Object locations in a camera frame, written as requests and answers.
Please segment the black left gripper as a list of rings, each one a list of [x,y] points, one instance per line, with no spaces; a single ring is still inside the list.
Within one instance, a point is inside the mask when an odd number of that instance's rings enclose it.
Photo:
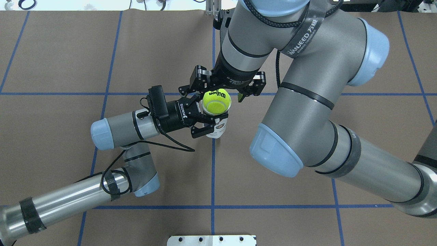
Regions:
[[[206,84],[185,85],[179,87],[181,96],[178,100],[166,102],[158,106],[158,120],[165,133],[190,127],[192,138],[199,138],[215,131],[216,119],[203,118],[198,102],[203,99]]]

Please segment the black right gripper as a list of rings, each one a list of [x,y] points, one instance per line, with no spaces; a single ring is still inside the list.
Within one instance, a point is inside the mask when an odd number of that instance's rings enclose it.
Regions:
[[[266,85],[264,71],[241,71],[234,68],[220,51],[215,66],[212,70],[196,65],[190,77],[190,85],[206,84],[204,92],[213,91],[216,88],[228,88],[238,90],[238,102],[250,95],[259,96]]]

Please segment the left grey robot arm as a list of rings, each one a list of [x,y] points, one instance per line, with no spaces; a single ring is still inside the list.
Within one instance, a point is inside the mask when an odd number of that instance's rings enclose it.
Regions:
[[[1,95],[1,206],[16,205],[105,170],[120,149],[97,151],[89,128],[140,108],[141,95]],[[173,235],[210,235],[212,140],[170,133],[195,152],[151,146],[160,188],[128,194],[16,246],[165,246]]]

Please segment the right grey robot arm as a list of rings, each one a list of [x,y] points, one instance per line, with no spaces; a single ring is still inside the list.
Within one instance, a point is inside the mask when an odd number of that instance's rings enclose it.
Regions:
[[[388,38],[327,0],[239,0],[211,72],[198,67],[180,93],[236,89],[239,100],[273,49],[293,59],[250,145],[269,170],[294,177],[304,167],[372,192],[415,217],[436,217],[436,127],[412,163],[334,124],[345,86],[373,78]]]

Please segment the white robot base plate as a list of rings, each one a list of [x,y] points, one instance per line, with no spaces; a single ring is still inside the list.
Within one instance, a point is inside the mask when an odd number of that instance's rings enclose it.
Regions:
[[[167,246],[257,246],[255,235],[178,235]]]

